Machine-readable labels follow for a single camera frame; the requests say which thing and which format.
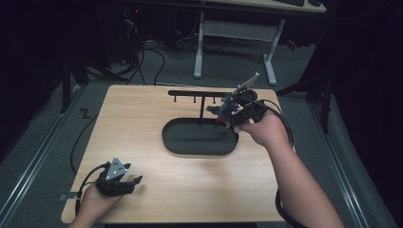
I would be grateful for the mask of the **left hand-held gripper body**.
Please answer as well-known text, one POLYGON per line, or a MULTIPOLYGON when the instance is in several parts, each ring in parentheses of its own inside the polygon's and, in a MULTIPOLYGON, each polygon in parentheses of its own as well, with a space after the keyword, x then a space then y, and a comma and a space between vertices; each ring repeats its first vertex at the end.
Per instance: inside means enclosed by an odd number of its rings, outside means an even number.
POLYGON ((106 197, 116 197, 124 194, 126 182, 121 182, 122 177, 130 167, 130 163, 123 165, 121 161, 114 157, 106 164, 105 170, 101 172, 96 180, 95 186, 106 197))

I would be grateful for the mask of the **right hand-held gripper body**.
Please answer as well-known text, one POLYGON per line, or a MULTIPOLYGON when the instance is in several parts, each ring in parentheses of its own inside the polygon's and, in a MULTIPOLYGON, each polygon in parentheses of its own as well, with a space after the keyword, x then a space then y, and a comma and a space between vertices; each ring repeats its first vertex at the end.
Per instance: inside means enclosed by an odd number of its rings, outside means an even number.
POLYGON ((259 122, 266 110, 263 102, 258 100, 258 94, 256 91, 251 89, 251 85, 257 80, 259 74, 256 72, 255 75, 247 80, 242 85, 238 85, 237 88, 232 93, 233 96, 238 95, 243 100, 243 106, 240 106, 240 110, 251 111, 251 119, 254 122, 259 122))

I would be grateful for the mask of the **pale plush toy keychain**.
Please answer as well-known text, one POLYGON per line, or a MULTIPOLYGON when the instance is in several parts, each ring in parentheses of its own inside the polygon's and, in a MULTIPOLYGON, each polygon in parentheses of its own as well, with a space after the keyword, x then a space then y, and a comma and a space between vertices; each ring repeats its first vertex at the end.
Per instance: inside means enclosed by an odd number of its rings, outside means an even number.
POLYGON ((217 115, 224 123, 230 124, 233 116, 240 111, 240 106, 235 102, 230 94, 226 94, 225 97, 221 99, 220 105, 209 105, 206 110, 217 115))

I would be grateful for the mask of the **black key rack with tray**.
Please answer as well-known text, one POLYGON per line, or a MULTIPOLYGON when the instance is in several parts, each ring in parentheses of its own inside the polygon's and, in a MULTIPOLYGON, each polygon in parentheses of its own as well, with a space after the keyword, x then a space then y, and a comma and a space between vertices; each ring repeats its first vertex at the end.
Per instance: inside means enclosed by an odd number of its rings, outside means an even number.
POLYGON ((201 98, 198 118, 176 118, 165 124, 162 130, 163 145, 173 154, 180 156, 226 156, 233 152, 239 142, 239 134, 216 124, 214 118, 204 118, 205 99, 224 98, 225 92, 169 90, 168 94, 177 101, 178 96, 201 98))

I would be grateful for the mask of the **person's left hand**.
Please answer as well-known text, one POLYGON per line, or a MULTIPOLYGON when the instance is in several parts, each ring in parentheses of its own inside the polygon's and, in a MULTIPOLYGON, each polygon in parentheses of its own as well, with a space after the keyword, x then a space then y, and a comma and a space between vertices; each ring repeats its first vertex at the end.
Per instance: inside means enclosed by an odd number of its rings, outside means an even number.
POLYGON ((97 222, 122 198, 122 196, 106 197, 95 185, 90 185, 85 191, 76 218, 89 218, 97 222))

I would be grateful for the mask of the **person's right hand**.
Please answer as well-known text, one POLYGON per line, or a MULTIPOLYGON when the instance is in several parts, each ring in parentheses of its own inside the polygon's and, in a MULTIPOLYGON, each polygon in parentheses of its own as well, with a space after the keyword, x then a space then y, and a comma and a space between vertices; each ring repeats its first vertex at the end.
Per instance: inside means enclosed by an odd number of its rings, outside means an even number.
POLYGON ((240 130, 251 135, 252 139, 269 153, 291 149, 288 135, 281 119, 268 110, 258 123, 244 123, 240 130))

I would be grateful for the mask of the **grey tape strip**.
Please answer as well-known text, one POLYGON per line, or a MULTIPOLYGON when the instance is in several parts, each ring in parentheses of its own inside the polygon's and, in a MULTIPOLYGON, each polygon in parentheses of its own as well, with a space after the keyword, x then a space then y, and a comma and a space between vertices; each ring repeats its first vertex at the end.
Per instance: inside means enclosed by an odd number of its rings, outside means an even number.
POLYGON ((66 201, 66 200, 76 200, 78 198, 79 198, 79 196, 78 196, 77 192, 68 192, 68 193, 65 193, 65 194, 61 194, 59 196, 58 200, 59 201, 66 201))

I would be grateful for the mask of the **black metal stand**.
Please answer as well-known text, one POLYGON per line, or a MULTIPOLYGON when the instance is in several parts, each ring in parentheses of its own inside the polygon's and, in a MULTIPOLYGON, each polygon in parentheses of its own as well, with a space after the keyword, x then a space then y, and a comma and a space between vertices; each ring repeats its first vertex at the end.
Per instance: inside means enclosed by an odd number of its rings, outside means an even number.
POLYGON ((278 96, 285 96, 294 91, 306 91, 305 101, 307 103, 320 103, 319 125, 326 134, 329 133, 328 119, 331 111, 330 102, 335 78, 334 69, 332 64, 309 64, 297 83, 277 91, 278 96))
POLYGON ((84 56, 80 55, 67 55, 63 62, 63 96, 62 96, 62 108, 61 113, 66 113, 67 109, 72 104, 71 98, 71 78, 74 78, 78 86, 86 86, 89 83, 89 77, 87 76, 86 68, 91 67, 107 78, 116 81, 124 81, 125 78, 119 76, 117 73, 113 73, 109 69, 95 64, 89 61, 84 56))

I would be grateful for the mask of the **black keyboard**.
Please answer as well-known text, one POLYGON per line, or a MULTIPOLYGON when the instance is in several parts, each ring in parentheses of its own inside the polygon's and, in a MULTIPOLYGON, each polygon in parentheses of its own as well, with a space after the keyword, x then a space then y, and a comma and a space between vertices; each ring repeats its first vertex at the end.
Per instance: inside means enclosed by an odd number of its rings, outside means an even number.
POLYGON ((273 1, 280 2, 283 4, 288 4, 291 6, 296 6, 296 7, 303 7, 304 3, 305 3, 304 0, 273 0, 273 1))

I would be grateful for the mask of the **black computer tower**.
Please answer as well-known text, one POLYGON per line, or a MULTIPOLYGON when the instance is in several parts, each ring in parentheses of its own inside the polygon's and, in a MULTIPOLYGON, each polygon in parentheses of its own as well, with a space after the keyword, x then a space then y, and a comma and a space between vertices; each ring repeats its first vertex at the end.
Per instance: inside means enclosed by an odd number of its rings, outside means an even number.
POLYGON ((124 20, 125 36, 128 42, 128 60, 131 63, 135 63, 144 36, 141 12, 139 8, 123 6, 122 15, 124 20))

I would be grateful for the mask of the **white frame desk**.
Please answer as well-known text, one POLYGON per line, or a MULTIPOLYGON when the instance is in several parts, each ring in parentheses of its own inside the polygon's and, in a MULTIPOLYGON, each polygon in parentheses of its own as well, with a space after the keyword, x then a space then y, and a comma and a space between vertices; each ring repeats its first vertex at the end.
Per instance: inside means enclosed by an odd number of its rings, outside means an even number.
MULTIPOLYGON (((323 14, 327 10, 323 4, 319 7, 314 7, 308 0, 304 1, 303 7, 296 7, 273 0, 201 0, 201 6, 207 7, 212 4, 224 4, 234 7, 252 7, 256 10, 273 10, 274 12, 308 13, 309 15, 316 15, 317 13, 323 14)), ((203 38, 205 36, 213 36, 268 42, 270 47, 267 48, 267 52, 262 55, 262 61, 265 65, 269 84, 275 86, 278 83, 273 69, 272 58, 285 24, 284 16, 281 16, 275 25, 258 25, 230 22, 228 20, 205 19, 203 12, 200 13, 199 19, 198 48, 193 73, 196 79, 200 79, 202 76, 203 38)))

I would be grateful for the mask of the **aluminium floor rail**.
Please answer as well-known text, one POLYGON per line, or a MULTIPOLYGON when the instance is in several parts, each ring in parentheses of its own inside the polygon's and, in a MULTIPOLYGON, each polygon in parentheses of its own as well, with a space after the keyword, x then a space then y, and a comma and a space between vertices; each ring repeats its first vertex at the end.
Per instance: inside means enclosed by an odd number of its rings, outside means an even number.
POLYGON ((62 88, 53 91, 53 97, 29 122, 21 138, 0 164, 0 227, 6 227, 25 194, 43 166, 50 147, 85 87, 75 85, 72 98, 62 107, 62 88))
POLYGON ((345 169, 336 153, 336 148, 331 140, 331 137, 328 133, 325 132, 321 125, 319 108, 315 104, 308 104, 308 108, 314 118, 314 122, 316 123, 321 138, 327 148, 330 165, 334 170, 338 186, 353 219, 355 228, 369 228, 369 223, 365 215, 363 214, 355 190, 353 189, 353 186, 351 185, 347 177, 345 169))

